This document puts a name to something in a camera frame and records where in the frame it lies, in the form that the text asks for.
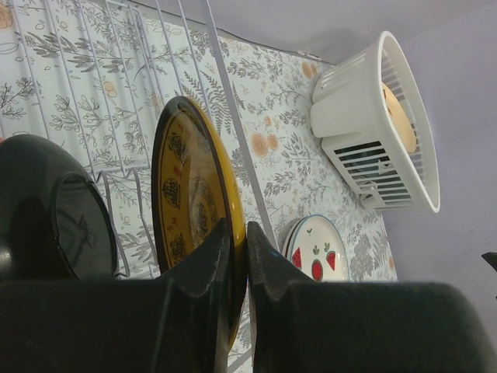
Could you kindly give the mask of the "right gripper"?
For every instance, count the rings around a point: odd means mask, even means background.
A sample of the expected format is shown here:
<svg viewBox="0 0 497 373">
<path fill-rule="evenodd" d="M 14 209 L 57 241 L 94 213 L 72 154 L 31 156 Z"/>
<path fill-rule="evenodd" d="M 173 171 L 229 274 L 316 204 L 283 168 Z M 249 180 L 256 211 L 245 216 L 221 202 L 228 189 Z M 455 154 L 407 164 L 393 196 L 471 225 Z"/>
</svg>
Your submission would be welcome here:
<svg viewBox="0 0 497 373">
<path fill-rule="evenodd" d="M 481 255 L 482 259 L 497 271 L 497 252 L 487 252 Z"/>
</svg>

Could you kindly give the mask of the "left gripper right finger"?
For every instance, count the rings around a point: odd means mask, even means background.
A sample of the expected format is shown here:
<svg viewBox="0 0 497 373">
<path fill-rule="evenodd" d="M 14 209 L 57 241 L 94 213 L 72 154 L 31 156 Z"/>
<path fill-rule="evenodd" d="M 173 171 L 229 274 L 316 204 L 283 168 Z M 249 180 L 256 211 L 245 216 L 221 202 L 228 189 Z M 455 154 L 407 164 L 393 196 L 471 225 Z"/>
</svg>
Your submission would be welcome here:
<svg viewBox="0 0 497 373">
<path fill-rule="evenodd" d="M 494 372 L 471 303 L 440 283 L 324 282 L 248 224 L 256 372 Z"/>
</svg>

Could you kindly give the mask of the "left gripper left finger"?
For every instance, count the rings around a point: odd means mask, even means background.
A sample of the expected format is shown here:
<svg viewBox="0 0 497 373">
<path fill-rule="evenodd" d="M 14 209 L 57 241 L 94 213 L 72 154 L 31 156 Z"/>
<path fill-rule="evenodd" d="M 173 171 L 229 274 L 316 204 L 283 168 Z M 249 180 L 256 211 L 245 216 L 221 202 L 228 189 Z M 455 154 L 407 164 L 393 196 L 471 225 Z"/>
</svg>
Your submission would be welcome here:
<svg viewBox="0 0 497 373">
<path fill-rule="evenodd" d="M 154 280 L 17 281 L 1 287 L 3 372 L 224 372 L 230 237 Z"/>
</svg>

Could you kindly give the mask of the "black glossy plate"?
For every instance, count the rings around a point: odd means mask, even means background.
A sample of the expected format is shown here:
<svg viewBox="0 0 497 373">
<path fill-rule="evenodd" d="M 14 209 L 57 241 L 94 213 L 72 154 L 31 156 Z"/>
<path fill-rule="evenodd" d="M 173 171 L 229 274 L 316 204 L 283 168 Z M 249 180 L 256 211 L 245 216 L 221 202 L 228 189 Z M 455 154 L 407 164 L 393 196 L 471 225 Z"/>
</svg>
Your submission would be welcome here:
<svg viewBox="0 0 497 373">
<path fill-rule="evenodd" d="M 45 138 L 1 143 L 1 280 L 114 278 L 109 212 L 78 160 Z"/>
</svg>

